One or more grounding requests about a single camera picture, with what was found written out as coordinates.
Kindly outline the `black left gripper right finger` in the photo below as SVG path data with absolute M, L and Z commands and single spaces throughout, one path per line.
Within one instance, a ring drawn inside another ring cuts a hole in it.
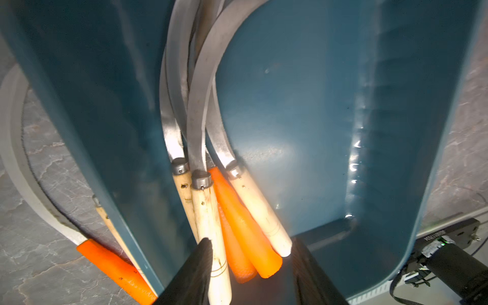
M 343 304 L 348 301 L 298 238 L 292 239 L 292 273 L 297 304 Z

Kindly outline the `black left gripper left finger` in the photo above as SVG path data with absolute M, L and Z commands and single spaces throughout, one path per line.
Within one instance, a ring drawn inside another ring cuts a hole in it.
M 209 304 L 212 262 L 212 242 L 203 238 L 153 305 Z

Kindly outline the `thin orange handle sickle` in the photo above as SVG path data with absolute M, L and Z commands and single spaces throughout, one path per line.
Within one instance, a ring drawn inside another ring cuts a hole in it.
M 182 139 L 186 138 L 189 41 L 199 6 L 199 1 L 175 2 L 166 40 L 166 79 Z M 254 265 L 257 275 L 263 278 L 273 276 L 282 267 L 282 258 L 273 250 L 224 174 L 211 158 L 207 160 L 218 204 L 221 205 L 241 249 Z

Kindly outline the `orange handle sickle group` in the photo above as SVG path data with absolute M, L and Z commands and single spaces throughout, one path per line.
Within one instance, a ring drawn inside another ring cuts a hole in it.
M 218 204 L 218 209 L 227 262 L 238 283 L 249 282 L 257 275 L 257 270 L 241 249 L 220 204 Z

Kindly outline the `wooden handle sickle group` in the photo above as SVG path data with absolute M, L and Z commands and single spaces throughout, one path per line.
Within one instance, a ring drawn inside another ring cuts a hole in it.
M 196 240 L 196 242 L 198 242 L 198 230 L 196 227 L 196 220 L 190 189 L 191 173 L 189 171 L 188 160 L 184 153 L 182 133 L 175 119 L 167 85 L 166 50 L 163 51 L 163 58 L 161 62 L 159 101 L 163 137 L 165 140 L 166 150 L 170 159 L 172 177 L 194 239 Z

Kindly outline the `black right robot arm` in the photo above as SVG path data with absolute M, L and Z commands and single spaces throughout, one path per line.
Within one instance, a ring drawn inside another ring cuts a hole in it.
M 427 268 L 461 297 L 461 304 L 487 304 L 487 266 L 459 248 L 448 236 L 421 251 Z

